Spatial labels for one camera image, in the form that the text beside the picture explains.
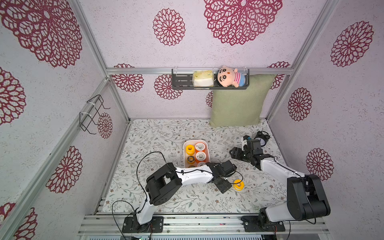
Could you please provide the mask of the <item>orange tape roll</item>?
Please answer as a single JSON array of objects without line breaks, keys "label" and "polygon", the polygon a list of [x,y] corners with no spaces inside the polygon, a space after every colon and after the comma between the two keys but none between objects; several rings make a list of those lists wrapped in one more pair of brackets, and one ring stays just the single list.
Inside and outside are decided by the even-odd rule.
[{"label": "orange tape roll", "polygon": [[204,152],[206,149],[206,144],[202,143],[202,142],[198,142],[195,144],[195,151],[196,153],[198,152]]},{"label": "orange tape roll", "polygon": [[207,163],[205,163],[205,162],[200,162],[200,163],[198,163],[198,165],[197,165],[197,167],[201,167],[201,166],[204,166],[204,165],[206,165]]},{"label": "orange tape roll", "polygon": [[207,155],[205,152],[203,151],[200,151],[200,152],[197,152],[196,155],[195,155],[195,159],[196,161],[198,162],[204,162],[206,159],[207,159]]}]

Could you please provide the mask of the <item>white plastic storage box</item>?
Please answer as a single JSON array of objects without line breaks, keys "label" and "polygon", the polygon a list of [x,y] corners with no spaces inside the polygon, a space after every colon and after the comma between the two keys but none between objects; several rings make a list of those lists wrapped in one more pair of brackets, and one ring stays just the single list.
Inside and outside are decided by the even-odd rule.
[{"label": "white plastic storage box", "polygon": [[194,145],[194,146],[195,146],[195,144],[198,143],[198,142],[202,142],[202,143],[206,144],[206,149],[205,149],[204,152],[205,152],[206,155],[207,155],[207,159],[206,159],[204,162],[205,162],[205,163],[209,163],[209,162],[211,161],[211,159],[210,159],[210,153],[209,153],[209,147],[208,147],[208,143],[207,143],[206,141],[204,141],[204,140],[188,140],[188,141],[186,141],[186,142],[184,143],[184,145],[183,145],[183,154],[184,154],[184,164],[185,164],[185,168],[193,168],[193,167],[197,167],[198,163],[200,163],[200,162],[198,162],[198,161],[195,161],[194,164],[188,164],[188,163],[187,163],[187,157],[188,157],[189,155],[187,155],[187,153],[186,153],[186,146],[187,146],[187,145]]}]

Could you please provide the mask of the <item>black yellow tape roll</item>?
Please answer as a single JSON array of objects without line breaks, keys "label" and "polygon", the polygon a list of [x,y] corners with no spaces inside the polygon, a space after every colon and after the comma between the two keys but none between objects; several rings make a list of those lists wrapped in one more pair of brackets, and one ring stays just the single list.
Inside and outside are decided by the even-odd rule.
[{"label": "black yellow tape roll", "polygon": [[187,157],[187,163],[188,164],[194,164],[195,163],[195,157],[194,156],[188,156]]}]

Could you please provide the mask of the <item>yellow tape roll top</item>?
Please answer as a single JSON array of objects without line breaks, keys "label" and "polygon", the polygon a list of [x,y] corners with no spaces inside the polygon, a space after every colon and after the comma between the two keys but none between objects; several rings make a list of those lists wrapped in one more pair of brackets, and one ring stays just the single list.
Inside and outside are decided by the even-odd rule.
[{"label": "yellow tape roll top", "polygon": [[193,156],[195,154],[195,146],[194,145],[187,145],[186,146],[186,153],[189,156]]}]

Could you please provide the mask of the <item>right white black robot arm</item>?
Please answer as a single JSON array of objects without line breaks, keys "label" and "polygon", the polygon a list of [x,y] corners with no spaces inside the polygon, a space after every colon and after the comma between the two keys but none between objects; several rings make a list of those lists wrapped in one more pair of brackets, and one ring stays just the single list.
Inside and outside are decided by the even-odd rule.
[{"label": "right white black robot arm", "polygon": [[287,200],[261,210],[261,215],[270,222],[308,221],[330,215],[331,207],[321,179],[293,170],[270,154],[254,155],[234,147],[231,158],[252,164],[280,181],[287,187]]}]

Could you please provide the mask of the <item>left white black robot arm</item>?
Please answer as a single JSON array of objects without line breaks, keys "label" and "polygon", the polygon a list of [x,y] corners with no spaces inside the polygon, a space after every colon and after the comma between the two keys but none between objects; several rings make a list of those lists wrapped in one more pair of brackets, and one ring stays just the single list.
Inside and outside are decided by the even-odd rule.
[{"label": "left white black robot arm", "polygon": [[195,168],[177,168],[166,163],[146,180],[146,199],[136,213],[139,225],[149,223],[159,205],[169,201],[182,187],[192,184],[214,184],[222,193],[226,193],[234,184],[228,178],[235,174],[237,167],[226,161],[224,163],[207,163]]}]

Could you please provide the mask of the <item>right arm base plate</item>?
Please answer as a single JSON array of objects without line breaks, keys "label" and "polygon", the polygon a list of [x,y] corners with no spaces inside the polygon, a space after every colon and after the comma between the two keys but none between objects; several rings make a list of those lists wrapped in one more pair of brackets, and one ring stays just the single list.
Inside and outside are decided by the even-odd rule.
[{"label": "right arm base plate", "polygon": [[257,216],[242,216],[245,232],[285,232],[283,222],[271,222],[267,216],[266,208],[260,209]]}]

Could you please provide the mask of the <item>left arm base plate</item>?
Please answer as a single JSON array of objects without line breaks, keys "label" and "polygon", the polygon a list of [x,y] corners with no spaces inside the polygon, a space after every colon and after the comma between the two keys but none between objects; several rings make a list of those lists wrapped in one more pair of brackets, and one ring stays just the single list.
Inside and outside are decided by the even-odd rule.
[{"label": "left arm base plate", "polygon": [[162,233],[164,226],[164,217],[153,217],[151,221],[146,224],[140,224],[137,217],[126,217],[123,223],[122,233]]}]

